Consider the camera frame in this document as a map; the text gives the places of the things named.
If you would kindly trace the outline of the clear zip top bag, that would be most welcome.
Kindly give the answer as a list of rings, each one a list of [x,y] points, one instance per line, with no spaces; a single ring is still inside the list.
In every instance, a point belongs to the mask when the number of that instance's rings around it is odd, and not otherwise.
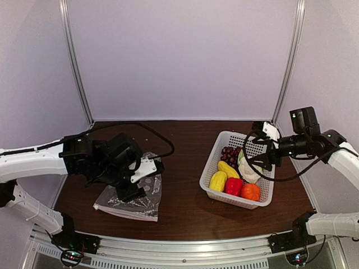
[[[107,186],[93,208],[126,219],[157,222],[163,171],[161,159],[145,153],[129,185],[124,189]]]

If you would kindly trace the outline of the orange toy pumpkin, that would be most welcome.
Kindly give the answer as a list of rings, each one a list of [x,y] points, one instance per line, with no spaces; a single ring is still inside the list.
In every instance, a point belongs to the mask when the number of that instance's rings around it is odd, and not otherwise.
[[[247,183],[242,187],[241,198],[257,202],[260,199],[260,195],[260,187],[256,184]]]

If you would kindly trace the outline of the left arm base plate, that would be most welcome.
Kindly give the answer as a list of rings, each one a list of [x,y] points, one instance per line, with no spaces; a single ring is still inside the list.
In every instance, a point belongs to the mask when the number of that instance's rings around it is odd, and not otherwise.
[[[100,238],[98,236],[75,233],[73,236],[56,234],[52,243],[62,249],[75,250],[80,253],[97,254]]]

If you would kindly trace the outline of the yellow toy fruit front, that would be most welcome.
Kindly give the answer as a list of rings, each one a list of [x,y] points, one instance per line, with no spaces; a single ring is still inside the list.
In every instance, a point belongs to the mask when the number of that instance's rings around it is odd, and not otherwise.
[[[215,174],[213,174],[209,188],[214,191],[223,192],[226,181],[227,181],[227,174],[223,171],[218,171]]]

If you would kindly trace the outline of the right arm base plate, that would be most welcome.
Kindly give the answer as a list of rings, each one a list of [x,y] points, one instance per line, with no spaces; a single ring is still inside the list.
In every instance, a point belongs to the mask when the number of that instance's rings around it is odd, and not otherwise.
[[[268,243],[272,254],[304,248],[316,242],[317,240],[315,236],[308,235],[303,238],[297,238],[292,231],[282,234],[274,233],[268,237]]]

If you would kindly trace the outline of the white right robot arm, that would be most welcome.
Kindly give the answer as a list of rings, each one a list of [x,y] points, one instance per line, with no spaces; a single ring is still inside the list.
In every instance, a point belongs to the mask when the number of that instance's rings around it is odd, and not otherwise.
[[[315,109],[311,106],[291,110],[294,134],[282,137],[276,127],[269,122],[254,123],[251,133],[254,139],[245,138],[266,146],[263,154],[244,156],[249,167],[263,179],[274,182],[287,182],[299,178],[319,162],[330,165],[340,172],[349,182],[358,187],[358,152],[337,131],[330,129],[322,132],[317,121]],[[310,160],[302,171],[287,178],[270,178],[258,171],[258,168],[270,171],[280,166],[283,157],[295,160]],[[293,222],[288,234],[291,247],[300,247],[309,236],[333,235],[358,241],[358,213],[321,214],[308,212]]]

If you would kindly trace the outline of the red toy bell pepper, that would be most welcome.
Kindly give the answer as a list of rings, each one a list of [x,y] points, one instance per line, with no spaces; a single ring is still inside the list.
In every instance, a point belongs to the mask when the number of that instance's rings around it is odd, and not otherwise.
[[[229,178],[226,181],[224,192],[239,197],[243,187],[243,180],[240,178]]]

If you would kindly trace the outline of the yellow toy fruit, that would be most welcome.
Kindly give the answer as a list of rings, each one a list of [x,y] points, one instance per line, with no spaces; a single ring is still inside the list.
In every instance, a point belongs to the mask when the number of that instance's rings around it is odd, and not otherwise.
[[[240,179],[240,176],[237,173],[237,171],[234,168],[232,168],[231,166],[229,166],[225,161],[218,162],[218,170],[225,172],[228,179],[229,178]]]
[[[215,174],[213,174],[209,188],[214,191],[223,192],[226,181],[227,181],[227,174],[223,171],[218,171]]]

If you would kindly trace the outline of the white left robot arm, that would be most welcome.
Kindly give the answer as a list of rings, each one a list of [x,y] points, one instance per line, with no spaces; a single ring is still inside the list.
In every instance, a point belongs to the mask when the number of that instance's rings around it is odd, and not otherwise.
[[[144,157],[139,145],[121,133],[109,141],[87,136],[67,136],[62,140],[29,149],[1,151],[1,207],[17,211],[69,249],[81,238],[72,217],[54,211],[30,196],[18,179],[40,175],[82,175],[88,184],[102,183],[115,188],[118,198],[130,202],[146,195],[140,179],[161,174],[159,157]]]

